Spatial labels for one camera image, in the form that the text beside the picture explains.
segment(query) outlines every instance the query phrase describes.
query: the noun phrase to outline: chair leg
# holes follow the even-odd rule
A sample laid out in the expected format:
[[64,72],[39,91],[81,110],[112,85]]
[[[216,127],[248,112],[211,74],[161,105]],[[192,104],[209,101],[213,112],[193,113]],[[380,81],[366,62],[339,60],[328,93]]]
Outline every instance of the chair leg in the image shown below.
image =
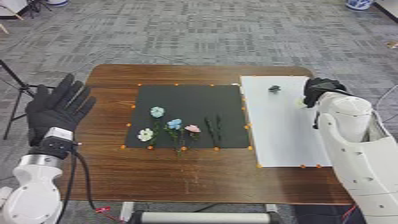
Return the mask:
[[8,10],[8,12],[12,13],[14,17],[23,20],[21,16],[17,15],[17,13],[14,12],[14,10],[5,6],[5,5],[0,5],[1,8],[5,8]]
[[0,23],[0,29],[3,30],[3,33],[7,33],[8,34],[8,31],[7,31],[7,29],[5,29],[5,27],[3,27],[3,24]]

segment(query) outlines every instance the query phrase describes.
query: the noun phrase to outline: pink flower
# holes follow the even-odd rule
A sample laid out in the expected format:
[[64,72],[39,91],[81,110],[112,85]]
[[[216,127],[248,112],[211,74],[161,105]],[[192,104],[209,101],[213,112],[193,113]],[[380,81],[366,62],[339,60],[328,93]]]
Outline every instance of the pink flower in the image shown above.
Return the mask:
[[199,127],[195,125],[188,125],[184,127],[184,130],[190,131],[190,132],[193,132],[193,133],[199,133],[200,132],[200,129],[199,129]]

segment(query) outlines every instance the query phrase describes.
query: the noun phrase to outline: black glove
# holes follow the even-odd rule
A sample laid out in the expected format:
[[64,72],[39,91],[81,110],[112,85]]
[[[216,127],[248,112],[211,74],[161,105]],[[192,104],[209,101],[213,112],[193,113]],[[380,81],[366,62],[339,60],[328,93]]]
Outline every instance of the black glove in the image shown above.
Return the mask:
[[51,92],[44,85],[37,87],[33,100],[26,106],[28,143],[37,146],[51,127],[74,132],[78,122],[88,114],[96,98],[88,97],[90,88],[76,81],[69,74]]
[[314,106],[325,92],[337,92],[350,96],[344,91],[346,88],[337,80],[321,78],[309,79],[303,86],[303,104],[307,105],[307,108]]

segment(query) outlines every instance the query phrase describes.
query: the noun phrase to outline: wooden table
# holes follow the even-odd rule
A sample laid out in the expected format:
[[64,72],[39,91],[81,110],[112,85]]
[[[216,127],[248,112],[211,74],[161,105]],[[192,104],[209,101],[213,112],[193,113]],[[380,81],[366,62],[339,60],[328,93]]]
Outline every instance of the wooden table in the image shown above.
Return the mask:
[[[138,84],[231,84],[239,82],[239,75],[311,76],[311,72],[300,67],[252,66],[99,65],[94,68],[87,85],[97,104],[78,128],[94,200],[351,204],[330,168],[255,168],[255,152],[247,149],[188,150],[181,157],[170,149],[120,149]],[[67,174],[60,180],[62,192],[65,181]],[[85,200],[81,168],[71,199]]]

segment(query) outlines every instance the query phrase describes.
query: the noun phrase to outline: blue flower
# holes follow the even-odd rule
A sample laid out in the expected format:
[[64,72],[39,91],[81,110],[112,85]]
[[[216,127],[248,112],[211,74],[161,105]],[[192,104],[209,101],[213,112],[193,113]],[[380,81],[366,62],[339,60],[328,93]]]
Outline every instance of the blue flower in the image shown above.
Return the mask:
[[168,129],[179,129],[181,128],[181,119],[174,119],[172,121],[167,122],[167,126],[168,126]]
[[160,117],[163,117],[163,114],[165,114],[165,109],[161,107],[152,107],[152,109],[151,109],[152,117],[160,118]]

